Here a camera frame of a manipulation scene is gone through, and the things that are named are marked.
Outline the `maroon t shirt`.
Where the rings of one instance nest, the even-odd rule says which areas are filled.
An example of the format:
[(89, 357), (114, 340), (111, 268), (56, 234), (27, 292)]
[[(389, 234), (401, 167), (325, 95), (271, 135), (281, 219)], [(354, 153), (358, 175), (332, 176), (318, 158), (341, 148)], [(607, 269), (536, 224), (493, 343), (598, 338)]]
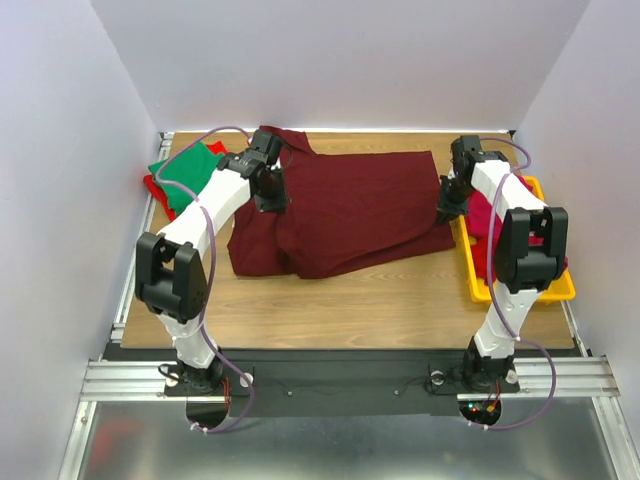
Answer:
[(227, 244), (235, 275), (322, 279), (454, 247), (436, 221), (431, 152), (321, 154), (303, 132), (266, 130), (286, 144), (290, 202), (282, 213), (254, 202), (236, 211)]

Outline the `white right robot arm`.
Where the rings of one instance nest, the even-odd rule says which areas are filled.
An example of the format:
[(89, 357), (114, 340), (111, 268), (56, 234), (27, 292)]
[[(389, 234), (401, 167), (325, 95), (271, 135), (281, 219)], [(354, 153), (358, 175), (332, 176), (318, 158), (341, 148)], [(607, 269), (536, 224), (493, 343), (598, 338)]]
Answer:
[(499, 151), (482, 147), (477, 135), (451, 144), (452, 167), (442, 176), (439, 223), (467, 214), (469, 200), (481, 194), (489, 203), (487, 280), (491, 305), (470, 340), (460, 366), (472, 390), (508, 378), (515, 347), (532, 306), (565, 270), (567, 211), (550, 207), (529, 191)]

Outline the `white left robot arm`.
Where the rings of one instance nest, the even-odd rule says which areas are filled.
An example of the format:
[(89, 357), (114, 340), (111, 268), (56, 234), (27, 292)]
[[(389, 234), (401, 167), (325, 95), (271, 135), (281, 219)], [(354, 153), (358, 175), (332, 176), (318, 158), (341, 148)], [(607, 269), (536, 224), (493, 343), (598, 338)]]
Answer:
[(205, 268), (203, 258), (214, 255), (219, 229), (247, 202), (269, 213), (281, 213), (289, 203), (279, 165), (286, 142), (263, 129), (247, 140), (245, 150), (225, 153), (216, 161), (201, 190), (168, 173), (186, 156), (185, 150), (161, 163), (155, 182), (180, 191), (190, 202), (158, 233), (143, 233), (135, 248), (134, 294), (164, 325), (177, 354), (175, 366), (161, 373), (199, 394), (215, 392), (224, 372), (205, 327), (215, 270)]

